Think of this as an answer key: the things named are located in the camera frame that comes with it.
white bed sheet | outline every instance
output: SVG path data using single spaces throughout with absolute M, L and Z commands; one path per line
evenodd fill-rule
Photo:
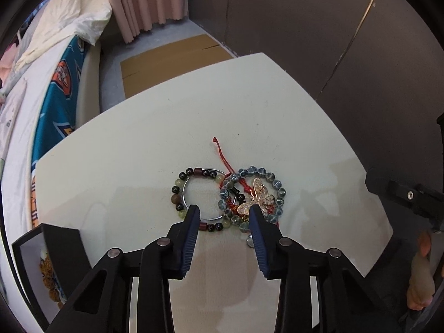
M 1 182 L 4 223 L 11 251 L 11 244 L 32 228 L 31 154 L 36 124 L 51 78 L 72 38 L 67 37 L 51 47 L 21 77 L 27 80 L 26 93 L 12 132 Z M 27 333 L 41 333 L 41 328 L 19 293 L 1 245 L 0 272 L 8 304 Z

beaded bracelet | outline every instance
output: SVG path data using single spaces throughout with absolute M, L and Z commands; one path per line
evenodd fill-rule
M 217 169 L 202 168 L 188 168 L 186 172 L 181 172 L 179 174 L 179 179 L 175 181 L 175 186 L 171 189 L 173 193 L 171 202 L 176 205 L 176 210 L 179 212 L 179 217 L 181 219 L 185 218 L 188 211 L 188 204 L 185 201 L 185 187 L 192 176 L 208 177 L 214 179 L 217 184 L 220 184 L 225 179 L 226 174 Z M 223 228 L 228 228 L 231 225 L 231 221 L 223 218 L 223 215 L 220 215 L 216 218 L 203 219 L 200 221 L 199 230 L 214 232 L 215 230 L 221 231 Z M 222 222 L 217 222 L 215 224 L 208 223 L 219 219 L 222 219 Z
M 247 176 L 256 176 L 253 179 L 252 200 L 241 203 L 245 200 L 243 194 L 239 194 L 239 190 L 234 187 L 234 183 L 246 178 Z M 274 189 L 277 190 L 277 198 L 268 193 L 267 188 L 263 185 L 261 178 L 265 178 L 270 182 Z M 230 202 L 229 191 L 240 201 L 239 206 Z M 264 217 L 270 223 L 276 224 L 279 217 L 282 215 L 282 206 L 284 204 L 284 197 L 287 194 L 282 187 L 282 183 L 276 179 L 274 173 L 268 173 L 264 168 L 256 168 L 250 166 L 248 169 L 239 169 L 237 173 L 232 173 L 220 184 L 219 209 L 223 211 L 223 217 L 231 220 L 231 222 L 238 226 L 241 232 L 247 233 L 249 231 L 249 209 L 252 205 L 258 204 L 261 208 Z

gray floor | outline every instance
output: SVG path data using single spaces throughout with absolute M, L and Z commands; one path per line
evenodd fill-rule
M 125 100 L 120 63 L 131 56 L 157 48 L 188 37 L 206 34 L 190 20 L 156 25 L 150 32 L 142 32 L 130 44 L 120 42 L 104 49 L 100 61 L 100 98 L 101 111 L 106 111 Z

wall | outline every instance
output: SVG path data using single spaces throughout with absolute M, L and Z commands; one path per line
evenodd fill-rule
M 315 98 L 360 158 L 442 188 L 436 118 L 444 52 L 405 0 L 190 0 L 190 18 L 238 55 L 265 52 Z

red cord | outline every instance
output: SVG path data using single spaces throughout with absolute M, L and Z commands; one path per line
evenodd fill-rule
M 219 149 L 219 156 L 221 157 L 221 160 L 223 162 L 223 164 L 225 165 L 225 167 L 228 169 L 228 171 L 230 171 L 230 173 L 234 173 L 234 169 L 231 167 L 231 165 L 229 164 L 229 162 L 227 161 L 227 159 L 225 159 L 225 156 L 222 153 L 222 149 L 221 146 L 219 144 L 219 141 L 216 139 L 216 136 L 213 138 L 213 142 L 215 142 L 218 145 L 218 149 Z M 253 194 L 253 189 L 252 187 L 248 186 L 247 182 L 245 181 L 244 178 L 240 178 L 239 182 L 241 183 L 241 185 L 244 187 L 244 192 L 247 194 L 250 194 L 251 196 L 254 196 Z

